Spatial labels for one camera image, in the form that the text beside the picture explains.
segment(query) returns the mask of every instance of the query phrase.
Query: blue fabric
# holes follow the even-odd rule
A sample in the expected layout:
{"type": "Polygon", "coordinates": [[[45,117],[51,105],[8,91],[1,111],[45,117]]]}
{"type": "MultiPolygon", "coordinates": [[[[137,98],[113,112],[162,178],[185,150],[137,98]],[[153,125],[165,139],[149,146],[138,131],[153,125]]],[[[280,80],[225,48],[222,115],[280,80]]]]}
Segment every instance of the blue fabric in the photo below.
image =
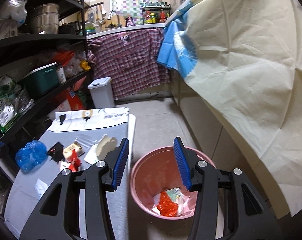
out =
{"type": "Polygon", "coordinates": [[[195,67],[197,55],[192,40],[187,36],[188,10],[193,6],[188,4],[178,10],[177,16],[166,27],[164,39],[158,55],[158,63],[170,69],[179,71],[185,78],[195,67]]]}

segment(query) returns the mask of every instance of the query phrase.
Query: green storage box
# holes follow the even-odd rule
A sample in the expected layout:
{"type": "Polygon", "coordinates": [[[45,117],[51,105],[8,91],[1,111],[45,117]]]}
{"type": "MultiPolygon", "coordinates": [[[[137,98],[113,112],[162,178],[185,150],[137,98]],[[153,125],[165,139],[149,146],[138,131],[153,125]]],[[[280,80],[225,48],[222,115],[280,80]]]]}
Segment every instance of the green storage box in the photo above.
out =
{"type": "Polygon", "coordinates": [[[56,63],[37,68],[27,74],[19,84],[26,86],[31,98],[38,99],[59,86],[56,63]]]}

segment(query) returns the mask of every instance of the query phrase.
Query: gray tablecloth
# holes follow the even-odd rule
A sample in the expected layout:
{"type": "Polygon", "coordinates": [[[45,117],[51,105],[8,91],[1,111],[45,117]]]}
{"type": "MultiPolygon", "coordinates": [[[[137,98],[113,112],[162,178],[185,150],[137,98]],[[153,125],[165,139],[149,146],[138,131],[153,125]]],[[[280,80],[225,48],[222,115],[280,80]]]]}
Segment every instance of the gray tablecloth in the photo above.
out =
{"type": "MultiPolygon", "coordinates": [[[[92,138],[99,140],[103,134],[107,134],[109,137],[115,137],[120,144],[123,137],[127,137],[128,124],[122,123],[112,127],[106,127],[93,130],[81,130],[81,134],[88,135],[92,138]]],[[[50,149],[56,142],[61,142],[65,147],[70,145],[76,137],[79,135],[79,131],[69,132],[52,132],[47,130],[40,141],[46,145],[47,149],[50,149]]],[[[82,161],[82,169],[87,169],[90,164],[83,161],[84,155],[80,157],[82,161]]],[[[38,194],[35,191],[35,184],[37,179],[41,179],[43,182],[50,185],[55,177],[60,172],[59,166],[49,157],[43,164],[35,167],[30,173],[23,174],[19,171],[12,189],[10,191],[4,217],[6,219],[7,227],[15,234],[17,238],[20,237],[20,233],[38,203],[38,194]]],[[[115,192],[107,192],[107,201],[109,206],[109,212],[111,222],[116,239],[126,240],[129,239],[128,222],[127,222],[127,197],[128,197],[128,176],[126,173],[123,175],[121,185],[115,192]]],[[[85,209],[84,209],[84,190],[80,192],[80,236],[87,238],[85,228],[85,209]]]]}

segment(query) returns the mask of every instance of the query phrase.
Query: plaid shirt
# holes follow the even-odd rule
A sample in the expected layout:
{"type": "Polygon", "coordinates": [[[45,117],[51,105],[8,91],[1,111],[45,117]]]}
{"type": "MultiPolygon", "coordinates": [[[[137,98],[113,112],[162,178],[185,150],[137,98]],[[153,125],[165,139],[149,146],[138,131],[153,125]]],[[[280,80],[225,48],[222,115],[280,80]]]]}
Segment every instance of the plaid shirt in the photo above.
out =
{"type": "Polygon", "coordinates": [[[111,77],[115,100],[170,82],[169,70],[156,62],[162,32],[144,29],[88,40],[94,79],[111,77]]]}

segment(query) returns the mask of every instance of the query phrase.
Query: pink bucket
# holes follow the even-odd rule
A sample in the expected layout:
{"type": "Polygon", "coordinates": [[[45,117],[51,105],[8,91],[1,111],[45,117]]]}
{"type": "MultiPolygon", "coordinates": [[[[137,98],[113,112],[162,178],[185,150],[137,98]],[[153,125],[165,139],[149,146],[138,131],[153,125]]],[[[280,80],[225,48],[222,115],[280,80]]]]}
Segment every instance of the pink bucket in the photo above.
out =
{"type": "MultiPolygon", "coordinates": [[[[200,160],[205,160],[215,167],[213,161],[204,153],[194,150],[200,160]]],[[[130,190],[134,201],[148,214],[167,220],[180,220],[194,214],[197,192],[189,192],[183,185],[179,168],[173,153],[173,146],[156,149],[137,161],[131,172],[130,190]],[[165,217],[152,211],[153,196],[164,189],[179,187],[182,193],[190,196],[190,212],[179,217],[165,217]]]]}

